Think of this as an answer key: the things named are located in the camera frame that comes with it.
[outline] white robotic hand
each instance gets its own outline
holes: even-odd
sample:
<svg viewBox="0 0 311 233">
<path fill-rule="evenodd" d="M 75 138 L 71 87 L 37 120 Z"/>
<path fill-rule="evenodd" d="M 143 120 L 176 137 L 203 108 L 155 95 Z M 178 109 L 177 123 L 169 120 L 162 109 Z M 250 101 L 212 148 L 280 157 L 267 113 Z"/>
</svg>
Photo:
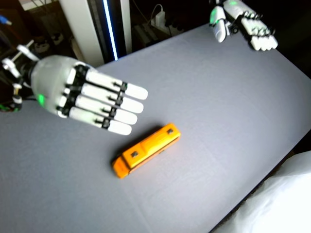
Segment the white robotic hand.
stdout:
<svg viewBox="0 0 311 233">
<path fill-rule="evenodd" d="M 261 16 L 240 0 L 216 0 L 216 7 L 210 14 L 210 25 L 218 42 L 223 42 L 230 35 L 229 28 L 236 33 L 241 30 L 251 47 L 255 50 L 271 50 L 277 48 L 274 31 L 262 21 Z"/>
<path fill-rule="evenodd" d="M 42 107 L 63 118 L 73 118 L 108 131 L 128 135 L 141 113 L 142 87 L 99 73 L 76 59 L 50 56 L 31 72 L 31 88 Z"/>
</svg>

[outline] table surface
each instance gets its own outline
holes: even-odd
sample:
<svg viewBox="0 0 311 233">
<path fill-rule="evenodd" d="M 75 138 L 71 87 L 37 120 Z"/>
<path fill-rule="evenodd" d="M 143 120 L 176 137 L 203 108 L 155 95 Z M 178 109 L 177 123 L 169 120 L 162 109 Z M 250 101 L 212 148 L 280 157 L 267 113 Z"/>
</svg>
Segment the table surface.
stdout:
<svg viewBox="0 0 311 233">
<path fill-rule="evenodd" d="M 208 26 L 99 70 L 149 91 L 129 136 L 34 101 L 0 115 L 0 232 L 208 232 L 311 128 L 307 76 Z M 112 158 L 169 122 L 181 139 L 118 179 Z"/>
</svg>

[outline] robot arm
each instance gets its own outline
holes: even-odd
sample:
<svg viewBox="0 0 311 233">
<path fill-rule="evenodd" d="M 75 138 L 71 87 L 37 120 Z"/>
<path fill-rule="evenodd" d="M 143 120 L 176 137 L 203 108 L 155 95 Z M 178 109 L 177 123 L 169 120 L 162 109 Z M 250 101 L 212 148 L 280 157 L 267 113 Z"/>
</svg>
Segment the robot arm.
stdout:
<svg viewBox="0 0 311 233">
<path fill-rule="evenodd" d="M 21 89 L 27 84 L 39 104 L 50 113 L 62 118 L 73 118 L 110 132 L 128 135 L 137 121 L 136 114 L 143 111 L 148 96 L 142 87 L 99 73 L 95 68 L 70 57 L 49 56 L 42 60 L 29 57 L 30 51 L 21 51 L 32 60 L 28 77 L 17 73 L 10 59 L 2 61 L 3 67 L 14 75 L 18 82 L 13 87 Z"/>
<path fill-rule="evenodd" d="M 261 16 L 240 0 L 216 0 L 216 7 L 210 15 L 210 24 L 218 42 L 223 42 L 229 33 L 229 27 L 238 27 L 254 50 L 277 48 L 274 31 L 262 21 Z"/>
</svg>

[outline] blue light strip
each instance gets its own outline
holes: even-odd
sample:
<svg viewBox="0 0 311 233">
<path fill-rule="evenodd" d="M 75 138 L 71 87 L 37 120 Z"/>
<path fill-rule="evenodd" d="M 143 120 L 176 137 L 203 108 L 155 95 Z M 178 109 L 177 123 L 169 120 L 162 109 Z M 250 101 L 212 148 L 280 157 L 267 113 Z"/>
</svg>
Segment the blue light strip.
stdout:
<svg viewBox="0 0 311 233">
<path fill-rule="evenodd" d="M 117 49 L 116 49 L 116 44 L 115 44 L 115 38 L 114 38 L 113 32 L 112 32 L 112 25 L 111 25 L 111 20 L 110 20 L 108 2 L 107 2 L 107 0 L 103 0 L 103 3 L 104 3 L 104 9 L 105 9 L 106 19 L 107 19 L 107 24 L 108 24 L 109 34 L 110 34 L 110 40 L 111 40 L 113 55 L 115 56 L 115 61 L 117 61 L 118 55 L 117 55 Z"/>
</svg>

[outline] white power adapter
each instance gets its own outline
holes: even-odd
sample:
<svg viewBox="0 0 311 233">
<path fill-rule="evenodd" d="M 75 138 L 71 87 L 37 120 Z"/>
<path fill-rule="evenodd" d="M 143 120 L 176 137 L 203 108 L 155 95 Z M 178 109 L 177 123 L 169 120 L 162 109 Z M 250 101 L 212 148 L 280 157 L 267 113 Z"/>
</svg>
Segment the white power adapter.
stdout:
<svg viewBox="0 0 311 233">
<path fill-rule="evenodd" d="M 155 16 L 155 25 L 157 27 L 163 27 L 165 25 L 165 12 L 163 10 Z"/>
</svg>

